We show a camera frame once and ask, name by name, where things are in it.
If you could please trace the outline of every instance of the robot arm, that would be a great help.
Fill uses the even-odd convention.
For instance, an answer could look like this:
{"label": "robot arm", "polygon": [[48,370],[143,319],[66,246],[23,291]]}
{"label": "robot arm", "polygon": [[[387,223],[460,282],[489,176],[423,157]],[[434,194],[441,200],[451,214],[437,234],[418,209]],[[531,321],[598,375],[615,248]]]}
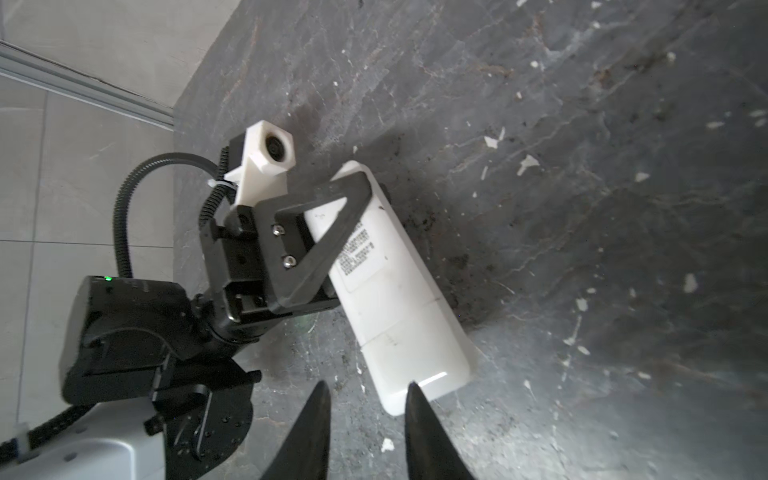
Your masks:
{"label": "robot arm", "polygon": [[[39,459],[0,477],[23,473],[25,478],[44,478],[48,472],[67,478],[59,468],[47,470],[42,460],[67,456],[62,452],[73,442],[87,439],[89,445],[103,444],[104,451],[92,452],[99,460],[86,465],[93,467],[90,470],[73,471],[73,478],[90,478],[91,471],[101,472],[103,458],[114,454],[115,442],[94,443],[112,436],[106,425],[114,417],[122,419],[114,435],[130,452],[126,458],[135,460],[137,452],[162,444],[162,465],[133,465],[131,471],[143,476],[131,478],[199,478],[237,449],[252,420],[250,396],[261,372],[243,371],[232,356],[284,319],[340,303],[348,311],[385,409],[393,415],[406,411],[406,431],[409,418],[414,432],[424,427],[408,414],[413,412],[409,402],[414,395],[432,412],[427,399],[467,383],[474,365],[471,343],[369,170],[349,162],[330,182],[287,194],[286,172],[295,164],[293,139],[267,122],[233,139],[229,152],[242,158],[225,177],[239,185],[235,204],[223,225],[213,218],[200,225],[208,290],[189,300],[176,283],[86,277],[74,300],[61,355],[61,392],[65,401],[83,411],[98,406],[38,450]],[[133,187],[138,182],[128,180]],[[370,260],[372,249],[378,249],[375,260]],[[382,284],[382,279],[389,283]],[[404,287],[407,291],[397,293]],[[401,311],[381,306],[393,304],[392,295],[399,296],[393,308]],[[369,313],[361,318],[366,308]],[[402,341],[382,344],[381,338]],[[393,358],[402,362],[387,361]],[[301,445],[289,447],[298,452],[311,447],[299,439],[327,436],[330,400],[324,385],[310,396],[264,478],[272,478],[270,472],[286,472],[280,459],[294,455],[283,451],[286,445],[298,442]],[[435,423],[436,418],[427,421],[428,431]],[[78,436],[84,426],[91,433]],[[305,433],[294,434],[297,429]],[[422,437],[412,438],[416,450],[425,451]],[[24,460],[30,455],[22,452],[22,443],[17,442],[17,456]],[[327,439],[325,445],[326,464],[316,465],[317,472],[327,467]],[[418,458],[409,453],[409,464]]]}

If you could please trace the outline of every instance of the dark marble floor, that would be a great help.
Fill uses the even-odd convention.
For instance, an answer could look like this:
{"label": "dark marble floor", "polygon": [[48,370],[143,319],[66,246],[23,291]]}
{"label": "dark marble floor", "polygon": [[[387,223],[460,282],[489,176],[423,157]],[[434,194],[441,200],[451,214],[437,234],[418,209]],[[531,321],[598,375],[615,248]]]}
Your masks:
{"label": "dark marble floor", "polygon": [[[371,167],[480,351],[433,403],[478,479],[763,478],[767,27],[764,0],[243,0],[176,148],[215,158],[267,119],[290,188]],[[192,294],[206,187],[178,168],[175,190]],[[319,379],[330,477],[405,478],[342,311],[242,360],[255,422],[210,478],[257,478]]]}

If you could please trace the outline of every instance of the white debris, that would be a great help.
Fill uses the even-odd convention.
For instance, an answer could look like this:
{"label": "white debris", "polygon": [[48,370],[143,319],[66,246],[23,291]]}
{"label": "white debris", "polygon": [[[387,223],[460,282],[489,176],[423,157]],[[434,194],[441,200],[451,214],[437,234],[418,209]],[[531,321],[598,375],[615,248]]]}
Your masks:
{"label": "white debris", "polygon": [[523,386],[528,389],[528,391],[531,393],[531,396],[533,397],[533,400],[536,400],[536,395],[533,394],[533,389],[531,388],[531,383],[526,379],[523,382]]}
{"label": "white debris", "polygon": [[499,134],[498,139],[496,138],[490,138],[490,137],[483,137],[485,139],[485,144],[488,145],[490,148],[498,148],[498,142],[504,140],[504,135],[507,133],[507,129],[502,127],[502,132]]}
{"label": "white debris", "polygon": [[382,453],[394,452],[394,450],[395,450],[395,443],[390,439],[384,439],[384,442],[382,442]]}
{"label": "white debris", "polygon": [[685,293],[693,293],[699,288],[699,283],[696,281],[696,276],[692,273],[685,274],[685,283],[683,284],[683,291]]}
{"label": "white debris", "polygon": [[485,136],[483,137],[483,139],[485,139],[485,144],[489,148],[498,148],[498,140],[496,140],[495,138],[490,138],[488,136]]}
{"label": "white debris", "polygon": [[520,162],[520,168],[518,169],[518,177],[524,174],[528,168],[539,167],[539,166],[541,166],[541,164],[538,163],[538,160],[533,158],[530,154],[526,155],[523,161]]}
{"label": "white debris", "polygon": [[563,343],[568,346],[572,346],[574,343],[576,343],[576,338],[578,337],[578,330],[580,328],[581,328],[581,315],[576,317],[576,328],[574,328],[573,335],[563,340]]}

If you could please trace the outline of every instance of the screw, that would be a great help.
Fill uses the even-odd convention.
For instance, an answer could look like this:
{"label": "screw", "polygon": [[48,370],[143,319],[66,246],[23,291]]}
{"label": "screw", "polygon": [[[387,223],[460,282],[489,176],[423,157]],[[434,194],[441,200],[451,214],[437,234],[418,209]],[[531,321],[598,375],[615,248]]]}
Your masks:
{"label": "screw", "polygon": [[283,266],[286,268],[296,266],[296,259],[293,258],[293,255],[286,255],[283,257]]}

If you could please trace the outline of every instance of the floor tile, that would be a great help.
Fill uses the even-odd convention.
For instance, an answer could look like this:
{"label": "floor tile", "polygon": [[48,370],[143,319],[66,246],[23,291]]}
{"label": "floor tile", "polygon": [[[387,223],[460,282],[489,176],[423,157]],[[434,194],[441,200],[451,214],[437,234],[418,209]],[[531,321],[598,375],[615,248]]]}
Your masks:
{"label": "floor tile", "polygon": [[4,0],[5,40],[173,107],[240,0]]}
{"label": "floor tile", "polygon": [[[173,150],[172,133],[51,94],[45,116],[35,239],[112,244],[112,208],[131,170]],[[173,171],[138,186],[128,216],[130,244],[173,246]]]}
{"label": "floor tile", "polygon": [[[173,249],[135,247],[131,259],[137,278],[171,279]],[[115,274],[112,247],[35,244],[19,412],[23,422],[39,425],[66,408],[58,360],[72,300],[84,276]]]}
{"label": "floor tile", "polygon": [[0,442],[14,434],[32,244],[0,242]]}
{"label": "floor tile", "polygon": [[32,240],[45,90],[0,77],[0,240]]}

